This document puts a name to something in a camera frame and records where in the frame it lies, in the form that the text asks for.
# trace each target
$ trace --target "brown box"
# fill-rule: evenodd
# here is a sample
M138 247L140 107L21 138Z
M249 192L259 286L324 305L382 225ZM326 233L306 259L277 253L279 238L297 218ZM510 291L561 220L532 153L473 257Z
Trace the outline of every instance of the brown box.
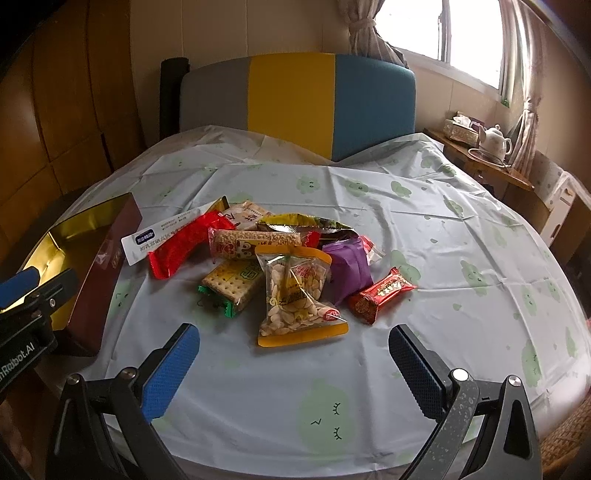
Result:
M111 297L125 261L121 238L136 232L142 215L131 193L58 223L39 241L22 268L35 267L40 284L66 268L76 271L76 295L51 316L55 353L94 356L100 350Z

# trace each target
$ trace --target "white snack package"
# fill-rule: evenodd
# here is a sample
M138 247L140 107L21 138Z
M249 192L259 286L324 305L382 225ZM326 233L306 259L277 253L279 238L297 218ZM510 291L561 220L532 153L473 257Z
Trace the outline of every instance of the white snack package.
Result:
M256 223L261 218L273 214L247 200L232 205L229 209L224 210L222 215L234 224L236 230L256 230Z
M132 235L121 239L125 257L130 265L134 265L148 256L148 252L156 250L166 240L172 237L182 227L188 225L198 216L207 212L214 202L201 205L197 208L179 213L161 222L142 228Z

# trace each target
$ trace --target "window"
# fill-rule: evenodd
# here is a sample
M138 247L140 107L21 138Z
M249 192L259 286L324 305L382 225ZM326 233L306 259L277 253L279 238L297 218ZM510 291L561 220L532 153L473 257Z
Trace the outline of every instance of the window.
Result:
M394 47L440 60L501 89L504 41L499 0L386 0L375 18Z

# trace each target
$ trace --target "purple package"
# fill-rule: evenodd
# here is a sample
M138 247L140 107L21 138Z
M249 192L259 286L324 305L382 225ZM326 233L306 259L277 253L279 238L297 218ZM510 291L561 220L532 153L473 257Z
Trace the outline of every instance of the purple package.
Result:
M322 251L332 258L332 280L325 290L334 305L374 284L363 241L359 237L325 245Z

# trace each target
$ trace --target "bed sheet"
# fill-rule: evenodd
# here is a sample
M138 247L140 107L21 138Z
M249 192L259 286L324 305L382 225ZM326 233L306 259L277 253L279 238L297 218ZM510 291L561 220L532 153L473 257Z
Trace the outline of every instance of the bed sheet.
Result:
M374 280L398 267L418 290L373 326L346 309L341 338L256 346L263 295L237 318L197 293L212 268L197 251L167 281L146 261L124 265L99 356L52 358L39 372L58 387L139 365L179 324L197 325L201 351L153 422L199 478L397 478L435 424L421 414L388 353L407 323L451 367L475 378L523 380L538 433L553 428L589 386L590 337L562 270L523 218L451 165L422 134L372 147L336 166L263 135L207 127L159 143L97 184L64 214L131 191L142 227L225 194L275 213L333 218L387 253ZM108 417L115 430L116 421ZM473 422L467 439L478 432Z

